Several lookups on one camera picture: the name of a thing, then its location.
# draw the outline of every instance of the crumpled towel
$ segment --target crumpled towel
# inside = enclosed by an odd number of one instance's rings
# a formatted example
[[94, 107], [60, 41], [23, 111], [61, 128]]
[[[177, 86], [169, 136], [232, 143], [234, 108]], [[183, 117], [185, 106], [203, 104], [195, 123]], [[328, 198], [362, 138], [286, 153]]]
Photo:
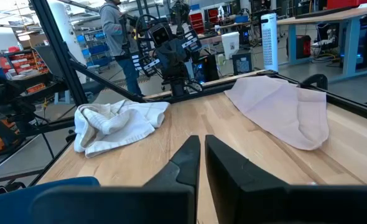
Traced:
[[225, 94], [245, 117], [298, 149], [317, 149], [328, 138], [324, 92], [279, 78], [248, 77]]
[[144, 139], [160, 127], [164, 111], [170, 104], [136, 103], [122, 100], [115, 104], [80, 105], [74, 122], [77, 133], [76, 152], [85, 151], [87, 158], [119, 146]]

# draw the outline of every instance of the white tower fan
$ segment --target white tower fan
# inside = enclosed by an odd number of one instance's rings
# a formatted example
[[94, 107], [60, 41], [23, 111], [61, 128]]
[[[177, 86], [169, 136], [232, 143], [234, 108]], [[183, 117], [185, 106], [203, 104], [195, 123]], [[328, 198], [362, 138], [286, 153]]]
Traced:
[[277, 61], [277, 16], [276, 13], [261, 16], [262, 49], [264, 51], [264, 68], [278, 72]]

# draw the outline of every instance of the jeans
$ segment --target jeans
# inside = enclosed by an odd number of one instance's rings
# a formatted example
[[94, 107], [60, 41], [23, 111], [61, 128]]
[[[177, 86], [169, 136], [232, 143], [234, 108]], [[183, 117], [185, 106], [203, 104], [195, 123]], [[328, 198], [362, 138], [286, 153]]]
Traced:
[[139, 77], [139, 72], [135, 71], [134, 64], [130, 59], [117, 60], [117, 63], [123, 68], [124, 75], [126, 76], [127, 89], [131, 93], [142, 95], [141, 89], [138, 85], [137, 78]]

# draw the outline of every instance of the gray hoodie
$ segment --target gray hoodie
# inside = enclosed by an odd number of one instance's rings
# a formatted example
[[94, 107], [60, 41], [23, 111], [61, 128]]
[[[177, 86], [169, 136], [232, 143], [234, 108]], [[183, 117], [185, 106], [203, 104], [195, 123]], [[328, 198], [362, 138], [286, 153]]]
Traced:
[[[123, 30], [119, 18], [123, 15], [119, 8], [113, 3], [104, 3], [99, 11], [101, 15], [102, 29], [106, 34], [108, 45], [112, 56], [124, 55], [124, 51], [121, 50], [123, 42]], [[125, 24], [127, 31], [129, 31], [129, 25]], [[137, 43], [128, 35], [128, 41], [130, 43], [130, 51], [135, 52], [137, 49]]]

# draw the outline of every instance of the man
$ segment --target man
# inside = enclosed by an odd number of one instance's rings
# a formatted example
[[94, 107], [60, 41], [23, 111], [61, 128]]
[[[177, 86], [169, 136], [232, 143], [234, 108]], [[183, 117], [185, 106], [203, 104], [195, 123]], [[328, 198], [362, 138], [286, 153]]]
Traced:
[[[123, 68], [128, 91], [136, 95], [143, 96], [137, 81], [139, 73], [135, 70], [134, 65], [121, 48], [123, 43], [123, 30], [121, 28], [122, 24], [120, 24], [119, 18], [123, 13], [121, 13], [117, 7], [120, 4], [120, 0], [106, 0], [106, 3], [101, 6], [99, 14], [101, 15], [102, 29], [106, 34], [111, 55], [115, 57], [117, 63], [121, 68]], [[130, 50], [136, 51], [137, 45], [131, 36], [127, 36], [127, 39], [130, 42]]]

